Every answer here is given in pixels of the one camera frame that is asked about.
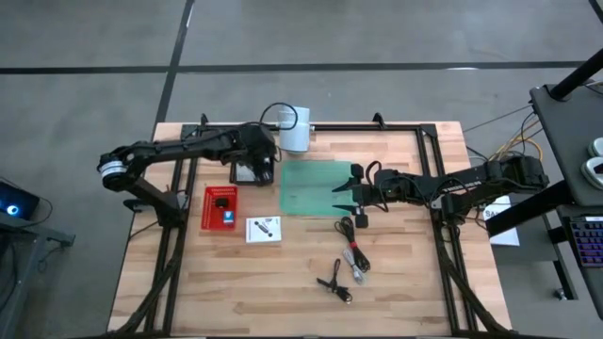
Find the grey side desk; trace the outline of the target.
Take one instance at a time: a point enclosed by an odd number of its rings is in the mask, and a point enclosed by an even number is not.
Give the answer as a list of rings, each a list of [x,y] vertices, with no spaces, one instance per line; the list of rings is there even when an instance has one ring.
[[[591,185],[580,170],[589,159],[587,148],[603,137],[603,95],[580,87],[568,100],[556,101],[541,87],[531,89],[530,97],[574,201],[603,206],[603,190]]]

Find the backlit keyboard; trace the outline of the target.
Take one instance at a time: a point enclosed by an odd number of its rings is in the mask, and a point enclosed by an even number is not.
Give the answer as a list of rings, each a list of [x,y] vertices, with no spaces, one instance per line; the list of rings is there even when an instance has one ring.
[[[571,243],[584,267],[603,267],[603,216],[569,220]]]

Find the white printed box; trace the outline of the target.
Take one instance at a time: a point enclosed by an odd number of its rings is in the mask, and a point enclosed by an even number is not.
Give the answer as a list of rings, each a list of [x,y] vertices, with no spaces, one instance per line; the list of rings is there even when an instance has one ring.
[[[246,219],[246,242],[248,244],[280,242],[282,240],[280,217]]]

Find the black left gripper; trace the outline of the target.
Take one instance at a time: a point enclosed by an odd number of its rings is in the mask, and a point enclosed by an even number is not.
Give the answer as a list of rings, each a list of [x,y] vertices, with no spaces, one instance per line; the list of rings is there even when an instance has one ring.
[[[244,154],[237,161],[253,171],[255,181],[259,185],[274,182],[274,159],[277,149],[271,131],[264,125],[246,123],[240,126],[240,144],[244,146]]]

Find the white paper sheet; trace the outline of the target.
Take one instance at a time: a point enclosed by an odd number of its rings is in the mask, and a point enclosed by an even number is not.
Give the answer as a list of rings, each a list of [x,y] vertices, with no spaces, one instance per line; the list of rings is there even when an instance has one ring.
[[[486,205],[482,211],[482,216],[484,220],[489,220],[490,218],[495,217],[499,213],[509,209],[512,206],[512,202],[509,196],[502,196],[497,198],[492,203]],[[492,236],[490,238],[490,243],[492,245],[499,246],[511,246],[511,247],[519,247],[520,241],[518,237],[517,230],[512,228],[502,234],[498,234]]]

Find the translucent green plastic bin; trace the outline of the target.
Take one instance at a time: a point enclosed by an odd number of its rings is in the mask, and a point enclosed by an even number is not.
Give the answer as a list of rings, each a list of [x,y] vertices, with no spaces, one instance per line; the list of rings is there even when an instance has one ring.
[[[334,192],[350,178],[351,162],[285,161],[281,166],[280,210],[286,215],[344,217],[335,205],[352,205],[351,192]]]

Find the black device with blue light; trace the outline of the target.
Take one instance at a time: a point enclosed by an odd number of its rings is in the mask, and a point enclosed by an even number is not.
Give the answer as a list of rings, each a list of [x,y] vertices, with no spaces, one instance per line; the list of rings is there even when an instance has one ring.
[[[0,212],[13,218],[30,221],[40,198],[18,187],[0,182]]]

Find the grey metal stand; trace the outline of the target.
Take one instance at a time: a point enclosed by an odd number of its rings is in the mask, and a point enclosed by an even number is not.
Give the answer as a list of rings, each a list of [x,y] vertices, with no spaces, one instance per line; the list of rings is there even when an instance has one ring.
[[[0,213],[0,339],[14,339],[46,243],[71,247],[74,234]]]

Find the red plastic basket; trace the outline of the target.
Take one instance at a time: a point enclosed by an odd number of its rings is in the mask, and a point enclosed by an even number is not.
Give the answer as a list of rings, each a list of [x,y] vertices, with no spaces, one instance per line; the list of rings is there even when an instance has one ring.
[[[225,197],[230,200],[230,206],[220,209],[215,206],[216,198]],[[204,191],[201,228],[205,231],[233,231],[236,226],[225,227],[222,223],[224,211],[234,211],[236,214],[237,187],[236,186],[208,186]]]

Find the black pole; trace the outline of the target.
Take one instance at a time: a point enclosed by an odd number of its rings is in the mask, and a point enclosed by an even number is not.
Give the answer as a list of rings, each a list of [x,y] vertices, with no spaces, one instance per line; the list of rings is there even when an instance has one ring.
[[[550,89],[548,94],[556,101],[564,101],[571,92],[601,69],[603,69],[603,47]]]

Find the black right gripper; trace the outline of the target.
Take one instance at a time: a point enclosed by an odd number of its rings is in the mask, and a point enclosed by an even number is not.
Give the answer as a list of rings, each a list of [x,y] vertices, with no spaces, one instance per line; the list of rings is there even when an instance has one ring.
[[[370,177],[370,169],[364,170],[359,164],[350,165],[350,177],[342,186],[333,189],[333,192],[342,192],[351,190],[358,185],[358,204],[334,204],[333,208],[346,211],[347,216],[342,217],[340,224],[344,222],[351,223],[356,228],[365,229],[368,227],[368,215],[365,212],[365,206],[374,205],[384,212],[388,212],[388,202],[396,201],[396,194],[388,195],[392,189],[399,184],[399,171],[397,169],[378,169],[374,177]]]

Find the black plastic basket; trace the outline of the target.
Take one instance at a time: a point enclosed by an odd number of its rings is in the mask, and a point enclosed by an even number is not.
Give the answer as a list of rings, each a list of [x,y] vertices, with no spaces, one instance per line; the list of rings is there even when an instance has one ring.
[[[236,182],[236,178],[235,178],[235,174],[236,174],[236,164],[240,164],[240,165],[244,165],[247,166],[249,168],[251,168],[253,170],[253,167],[256,165],[263,165],[264,167],[266,167],[268,162],[273,162],[272,159],[265,159],[263,162],[261,163],[241,163],[241,162],[235,162],[231,164],[231,168],[230,168],[230,175],[229,175],[229,182],[231,184],[237,185],[237,186],[269,186],[266,183],[264,183],[263,185],[259,185],[256,181],[254,181],[253,183],[237,183]]]

